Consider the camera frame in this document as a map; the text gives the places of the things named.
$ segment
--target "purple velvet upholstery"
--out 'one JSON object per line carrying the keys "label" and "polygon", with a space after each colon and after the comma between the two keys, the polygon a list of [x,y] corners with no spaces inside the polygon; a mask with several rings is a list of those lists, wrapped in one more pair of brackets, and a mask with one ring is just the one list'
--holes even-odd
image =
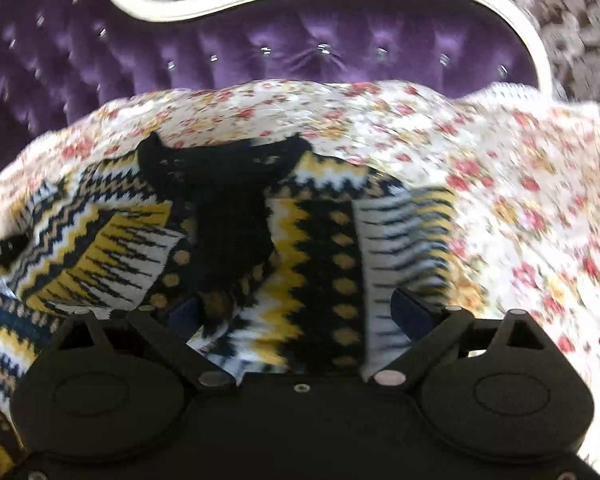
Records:
{"label": "purple velvet upholstery", "polygon": [[469,0],[261,0],[175,23],[109,0],[0,0],[0,168],[27,139],[141,92],[398,78],[455,97],[500,66],[536,85],[520,38]]}

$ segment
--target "purple tufted headboard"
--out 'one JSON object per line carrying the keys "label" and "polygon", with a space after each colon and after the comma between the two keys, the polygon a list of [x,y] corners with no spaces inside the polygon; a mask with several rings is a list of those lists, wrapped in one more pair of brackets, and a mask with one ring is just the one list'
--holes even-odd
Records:
{"label": "purple tufted headboard", "polygon": [[156,89],[398,78],[456,97],[537,86],[536,69],[472,0],[259,0],[169,23],[110,0],[0,0],[0,168],[36,135]]}

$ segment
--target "black mechanical device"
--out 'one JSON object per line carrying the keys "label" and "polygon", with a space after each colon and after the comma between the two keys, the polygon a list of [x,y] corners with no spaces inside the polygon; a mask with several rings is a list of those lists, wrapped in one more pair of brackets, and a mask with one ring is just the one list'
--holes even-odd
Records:
{"label": "black mechanical device", "polygon": [[6,478],[600,479],[576,456],[591,394],[525,311],[474,319],[401,290],[397,310],[417,342],[366,383],[248,374],[239,386],[161,312],[72,316],[14,393],[29,454]]}

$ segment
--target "floral blanket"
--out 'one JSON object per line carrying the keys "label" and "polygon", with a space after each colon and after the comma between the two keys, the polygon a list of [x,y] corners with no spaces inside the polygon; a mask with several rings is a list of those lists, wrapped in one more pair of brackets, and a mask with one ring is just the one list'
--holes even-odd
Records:
{"label": "floral blanket", "polygon": [[[591,389],[580,450],[600,473],[600,106],[498,85],[458,101],[405,82],[270,80],[118,100],[32,142],[0,174],[0,238],[46,178],[122,155],[157,130],[171,146],[300,132],[318,153],[408,186],[456,192],[448,301],[476,316],[528,310]],[[0,406],[8,410],[3,399]]]}

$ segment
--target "white floral fabric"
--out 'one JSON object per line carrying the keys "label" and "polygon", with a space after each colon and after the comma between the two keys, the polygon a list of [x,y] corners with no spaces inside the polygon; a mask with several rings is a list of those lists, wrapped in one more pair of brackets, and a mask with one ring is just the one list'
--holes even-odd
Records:
{"label": "white floral fabric", "polygon": [[580,455],[600,473],[600,106],[499,85],[458,101],[387,81],[268,80],[111,102],[32,142],[0,174],[0,238],[44,179],[122,155],[157,130],[174,147],[296,132],[314,150],[408,186],[455,190],[450,304],[478,317],[524,308],[596,403]]}

